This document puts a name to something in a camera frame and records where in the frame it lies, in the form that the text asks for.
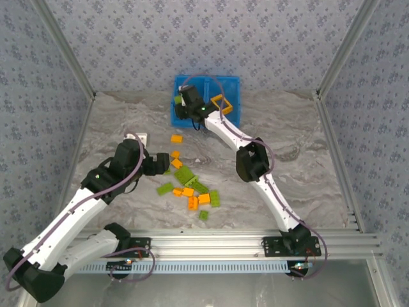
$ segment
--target purple cable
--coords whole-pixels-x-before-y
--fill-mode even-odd
[[[113,185],[112,187],[109,187],[108,189],[105,189],[103,191],[100,191],[98,193],[95,193],[93,195],[90,195],[88,197],[85,197],[83,200],[79,201],[75,206],[72,207],[71,211],[75,212],[76,209],[78,209],[82,204],[86,203],[88,200],[91,200],[93,198],[97,198],[100,197],[102,195],[105,195],[109,192],[112,192],[113,190],[123,186],[124,184],[126,184],[129,180],[132,179],[132,177],[134,177],[134,175],[138,172],[139,168],[142,165],[142,161],[143,161],[143,143],[141,142],[141,139],[139,139],[139,137],[136,134],[131,133],[133,136],[135,136],[136,141],[139,144],[139,148],[140,148],[140,155],[139,155],[139,160],[138,163],[136,164],[136,167],[134,168],[134,170],[131,172],[131,174],[128,175],[127,178],[123,179],[121,182],[118,182],[116,185]],[[17,265],[15,265],[10,272],[7,274],[7,278],[6,278],[6,290],[11,292],[14,290],[17,290],[18,288],[20,288],[20,286],[16,286],[13,288],[10,288],[10,282],[12,281],[13,275],[17,272],[17,270],[22,266],[22,264],[27,261],[31,256],[34,255],[34,250],[38,250],[43,243],[56,231],[56,229],[67,219],[67,217],[70,216],[69,213],[66,213],[65,215],[63,215],[63,217],[50,229],[49,232],[47,232],[44,237],[39,241],[39,243],[22,259],[20,260]]]
[[[151,255],[151,257],[152,257],[152,267],[149,270],[149,272],[147,272],[144,276],[142,276],[140,278],[137,278],[137,279],[116,279],[112,274],[115,271],[115,269],[118,267],[118,265],[114,265],[114,267],[112,267],[112,269],[109,272],[109,276],[112,278],[112,280],[118,280],[120,283],[137,283],[138,281],[143,281],[143,280],[148,279],[152,275],[153,270],[155,269],[155,264],[156,264],[155,255],[151,252],[150,249],[147,249],[147,248],[128,248],[128,249],[124,249],[123,251],[116,251],[114,253],[102,256],[102,258],[107,258],[107,257],[120,255],[120,254],[123,254],[123,253],[128,253],[129,251],[144,251],[144,252],[147,252],[149,255]]]
[[[317,276],[317,275],[324,269],[324,267],[325,267],[326,264],[327,264],[327,260],[328,260],[328,247],[327,247],[327,244],[325,243],[323,237],[322,237],[317,231],[315,231],[313,228],[311,228],[310,226],[308,226],[307,224],[305,224],[303,221],[301,221],[299,218],[297,218],[293,213],[291,213],[290,210],[288,210],[288,208],[285,206],[285,204],[283,204],[282,201],[280,200],[280,197],[278,197],[277,192],[275,191],[273,185],[272,185],[272,184],[270,183],[270,181],[267,179],[266,175],[272,173],[272,172],[273,172],[273,169],[274,169],[275,160],[274,160],[273,150],[272,150],[266,143],[264,143],[264,142],[262,142],[262,141],[259,141],[258,139],[242,138],[241,135],[239,135],[238,133],[236,133],[231,127],[229,127],[228,124],[226,124],[226,122],[224,121],[224,115],[223,115],[224,90],[223,90],[223,86],[221,85],[221,83],[219,82],[219,80],[217,80],[214,76],[212,76],[212,75],[210,75],[210,74],[207,74],[206,72],[190,75],[190,76],[185,80],[185,82],[183,82],[182,87],[185,86],[192,78],[197,77],[197,76],[199,76],[199,75],[207,75],[208,77],[210,77],[213,81],[215,81],[215,83],[217,84],[217,86],[219,87],[219,89],[220,89],[220,91],[221,91],[221,93],[222,93],[222,102],[221,102],[221,105],[220,105],[220,112],[219,112],[219,114],[220,114],[220,120],[221,120],[223,126],[225,126],[225,128],[226,128],[228,131],[230,131],[233,135],[235,135],[236,137],[238,137],[238,138],[240,138],[240,139],[243,139],[244,141],[250,141],[250,142],[255,142],[255,143],[257,143],[257,144],[260,144],[260,145],[264,146],[264,147],[267,149],[267,151],[269,152],[270,157],[271,157],[271,160],[272,160],[272,161],[271,161],[271,167],[270,167],[270,169],[267,171],[267,173],[264,174],[264,179],[265,179],[266,183],[268,184],[269,188],[271,189],[271,191],[273,192],[275,199],[279,202],[280,206],[281,206],[281,207],[283,208],[283,210],[285,210],[296,222],[298,222],[298,223],[300,223],[302,226],[306,227],[310,232],[315,233],[316,236],[319,238],[319,240],[321,240],[322,245],[324,246],[324,250],[325,250],[325,256],[324,256],[324,263],[323,263],[323,265],[322,265],[317,271],[315,271],[314,273],[312,273],[310,276],[307,276],[307,277],[304,277],[304,275],[300,274],[300,273],[297,272],[297,271],[291,270],[292,272],[297,273],[299,276],[303,277],[304,279],[310,279],[310,278],[313,278],[313,277]]]

